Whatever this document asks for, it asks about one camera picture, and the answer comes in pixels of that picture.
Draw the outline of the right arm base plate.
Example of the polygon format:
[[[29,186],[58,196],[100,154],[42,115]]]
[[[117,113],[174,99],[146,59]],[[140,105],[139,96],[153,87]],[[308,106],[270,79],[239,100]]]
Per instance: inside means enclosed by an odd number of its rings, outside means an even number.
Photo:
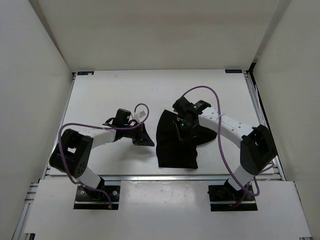
[[[248,212],[257,211],[257,203],[242,189],[236,192],[229,190],[225,185],[209,185],[208,195],[211,212]]]

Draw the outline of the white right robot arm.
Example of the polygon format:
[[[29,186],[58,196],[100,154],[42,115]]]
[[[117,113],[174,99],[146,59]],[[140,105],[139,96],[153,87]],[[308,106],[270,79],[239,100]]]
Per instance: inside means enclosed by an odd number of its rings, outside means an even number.
[[[230,177],[223,186],[223,195],[230,200],[238,199],[243,192],[252,195],[252,192],[245,189],[245,185],[259,175],[278,154],[269,129],[261,124],[246,125],[222,115],[203,100],[191,103],[181,97],[172,107],[177,113],[176,125],[182,140],[189,140],[197,127],[204,127],[217,133],[220,152],[223,151],[222,137],[239,148],[239,166],[229,172]]]

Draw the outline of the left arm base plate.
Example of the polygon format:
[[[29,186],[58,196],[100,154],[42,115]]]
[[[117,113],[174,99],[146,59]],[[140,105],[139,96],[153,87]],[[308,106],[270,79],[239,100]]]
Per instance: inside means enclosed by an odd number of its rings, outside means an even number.
[[[120,185],[105,185],[104,191],[109,199],[102,192],[90,191],[81,185],[76,188],[73,208],[75,210],[118,210],[120,201]]]

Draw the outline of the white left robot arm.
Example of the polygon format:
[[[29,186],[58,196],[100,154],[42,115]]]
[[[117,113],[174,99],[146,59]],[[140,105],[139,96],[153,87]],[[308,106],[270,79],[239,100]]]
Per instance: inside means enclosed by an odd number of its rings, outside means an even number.
[[[131,139],[135,146],[155,146],[144,123],[119,126],[109,123],[103,126],[67,123],[58,132],[57,146],[49,164],[67,174],[73,184],[82,185],[93,200],[100,200],[106,192],[103,179],[88,167],[91,151],[122,138]]]

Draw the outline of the black skirt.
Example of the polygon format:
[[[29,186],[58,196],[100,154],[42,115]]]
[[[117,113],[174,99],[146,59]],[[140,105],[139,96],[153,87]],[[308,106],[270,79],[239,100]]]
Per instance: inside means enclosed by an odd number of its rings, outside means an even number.
[[[174,120],[177,114],[164,110],[156,129],[156,156],[160,168],[197,169],[197,146],[216,139],[217,133],[198,126],[197,137],[179,141]]]

